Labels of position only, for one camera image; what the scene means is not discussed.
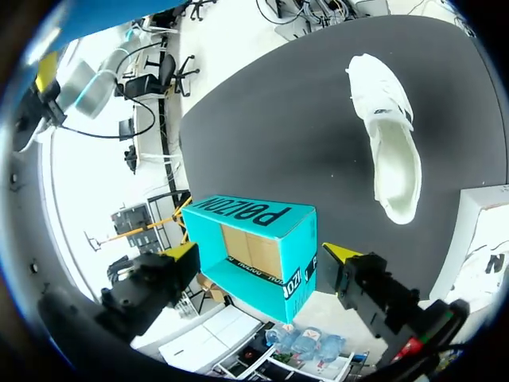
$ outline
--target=plastic bottle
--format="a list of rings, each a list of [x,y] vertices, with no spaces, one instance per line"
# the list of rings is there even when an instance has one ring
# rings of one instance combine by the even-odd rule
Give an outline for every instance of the plastic bottle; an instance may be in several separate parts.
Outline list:
[[[265,332],[265,339],[268,345],[275,345],[276,349],[289,349],[293,341],[299,335],[299,331],[294,325],[275,325],[272,329]]]
[[[346,340],[341,336],[327,336],[320,340],[317,358],[325,363],[333,362],[341,353]]]
[[[321,331],[319,329],[313,327],[304,329],[291,348],[292,351],[298,354],[297,359],[300,361],[312,360],[320,338]]]
[[[301,331],[294,327],[291,332],[288,332],[288,335],[283,338],[283,340],[277,347],[278,352],[283,354],[291,353],[292,345],[300,335]]]

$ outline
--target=teal cardboard box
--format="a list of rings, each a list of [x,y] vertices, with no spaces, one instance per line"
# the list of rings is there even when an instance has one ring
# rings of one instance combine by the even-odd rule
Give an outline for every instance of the teal cardboard box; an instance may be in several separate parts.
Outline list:
[[[315,290],[317,213],[310,205],[215,196],[182,210],[201,273],[280,322]]]

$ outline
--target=black table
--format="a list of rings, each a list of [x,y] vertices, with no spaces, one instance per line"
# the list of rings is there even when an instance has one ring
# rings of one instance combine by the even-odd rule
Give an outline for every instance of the black table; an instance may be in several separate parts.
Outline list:
[[[266,54],[183,118],[193,197],[315,205],[320,243],[376,251],[426,298],[449,249],[460,190],[507,181],[506,101],[477,45],[443,21],[388,16],[345,22]],[[404,226],[374,200],[369,142],[349,99],[344,70],[363,53],[392,69],[414,109],[422,194]],[[331,293],[336,265],[325,253],[318,261],[317,289]]]

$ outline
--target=office chair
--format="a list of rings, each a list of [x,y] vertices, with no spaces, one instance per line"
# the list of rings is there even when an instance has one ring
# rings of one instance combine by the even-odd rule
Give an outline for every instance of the office chair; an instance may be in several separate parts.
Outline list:
[[[130,98],[144,96],[145,94],[164,94],[171,83],[171,80],[175,80],[174,92],[175,94],[182,94],[184,97],[189,97],[190,92],[184,91],[184,85],[182,80],[190,74],[199,73],[199,69],[185,72],[185,67],[189,60],[193,60],[194,56],[189,56],[185,59],[184,64],[178,69],[177,63],[171,54],[167,54],[164,60],[160,63],[154,63],[147,60],[146,66],[158,66],[159,67],[159,78],[156,78],[153,74],[146,74],[144,76],[133,78],[128,80],[124,86],[123,92]]]
[[[187,6],[192,6],[192,12],[191,12],[191,20],[196,20],[198,18],[199,21],[203,21],[204,19],[200,16],[200,8],[204,6],[204,4],[207,4],[208,2],[211,2],[212,4],[216,4],[217,0],[198,0],[196,2],[187,2]]]

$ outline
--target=red light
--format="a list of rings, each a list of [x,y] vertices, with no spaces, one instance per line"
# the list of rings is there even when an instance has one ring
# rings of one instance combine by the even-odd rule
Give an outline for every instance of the red light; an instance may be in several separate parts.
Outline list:
[[[407,354],[419,353],[422,349],[422,346],[424,346],[422,342],[420,342],[417,338],[412,337],[411,339],[408,340],[405,346],[402,347],[399,353],[396,354],[396,357],[394,357],[392,361],[393,362],[398,361]]]

